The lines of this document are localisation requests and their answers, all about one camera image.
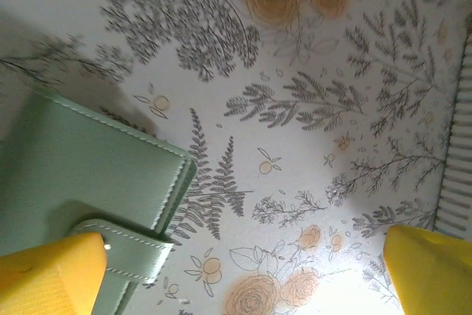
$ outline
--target yellow plastic piece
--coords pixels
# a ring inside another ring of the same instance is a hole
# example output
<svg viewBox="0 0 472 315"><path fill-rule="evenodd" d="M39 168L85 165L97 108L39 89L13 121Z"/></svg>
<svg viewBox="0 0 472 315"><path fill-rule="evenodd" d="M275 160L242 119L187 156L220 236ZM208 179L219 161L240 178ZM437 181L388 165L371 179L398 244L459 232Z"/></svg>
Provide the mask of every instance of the yellow plastic piece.
<svg viewBox="0 0 472 315"><path fill-rule="evenodd" d="M472 243L393 226L383 257L405 315L472 314Z"/></svg>
<svg viewBox="0 0 472 315"><path fill-rule="evenodd" d="M0 315L90 315L105 268L96 232L0 257Z"/></svg>

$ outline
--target wallet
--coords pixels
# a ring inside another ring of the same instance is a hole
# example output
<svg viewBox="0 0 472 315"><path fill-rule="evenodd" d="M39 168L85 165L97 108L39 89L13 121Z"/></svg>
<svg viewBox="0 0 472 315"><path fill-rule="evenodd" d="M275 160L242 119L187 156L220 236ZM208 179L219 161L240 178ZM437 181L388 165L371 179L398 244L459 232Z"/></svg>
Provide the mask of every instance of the wallet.
<svg viewBox="0 0 472 315"><path fill-rule="evenodd" d="M120 314L159 275L195 171L185 150L36 88L1 147L0 255L99 232L108 262L93 315Z"/></svg>

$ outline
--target floral paper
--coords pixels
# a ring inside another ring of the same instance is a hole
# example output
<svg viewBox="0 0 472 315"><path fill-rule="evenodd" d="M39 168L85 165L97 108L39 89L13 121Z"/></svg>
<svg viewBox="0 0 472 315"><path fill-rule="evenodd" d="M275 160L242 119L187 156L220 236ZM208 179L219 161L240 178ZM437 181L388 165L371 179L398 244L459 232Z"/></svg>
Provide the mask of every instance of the floral paper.
<svg viewBox="0 0 472 315"><path fill-rule="evenodd" d="M0 0L2 135L40 83L190 152L126 314L401 314L384 238L434 220L471 1L247 5Z"/></svg>

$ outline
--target wallet strap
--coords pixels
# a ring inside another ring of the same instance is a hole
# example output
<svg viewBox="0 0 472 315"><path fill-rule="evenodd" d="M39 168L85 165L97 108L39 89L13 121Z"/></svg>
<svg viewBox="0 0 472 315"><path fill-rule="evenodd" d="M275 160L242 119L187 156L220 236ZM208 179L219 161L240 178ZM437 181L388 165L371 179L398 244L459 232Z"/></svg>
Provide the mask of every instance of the wallet strap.
<svg viewBox="0 0 472 315"><path fill-rule="evenodd" d="M107 250L106 270L131 282L154 282L173 247L103 219L88 219L72 229L72 234L81 232L99 232Z"/></svg>

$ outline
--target gray striped fabric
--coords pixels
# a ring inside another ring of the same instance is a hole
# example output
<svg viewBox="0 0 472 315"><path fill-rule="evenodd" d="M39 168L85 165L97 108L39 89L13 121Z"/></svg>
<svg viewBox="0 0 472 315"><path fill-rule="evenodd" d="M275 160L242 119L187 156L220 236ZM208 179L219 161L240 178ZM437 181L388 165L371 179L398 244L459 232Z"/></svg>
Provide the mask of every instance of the gray striped fabric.
<svg viewBox="0 0 472 315"><path fill-rule="evenodd" d="M448 156L434 230L472 240L472 16L462 54Z"/></svg>

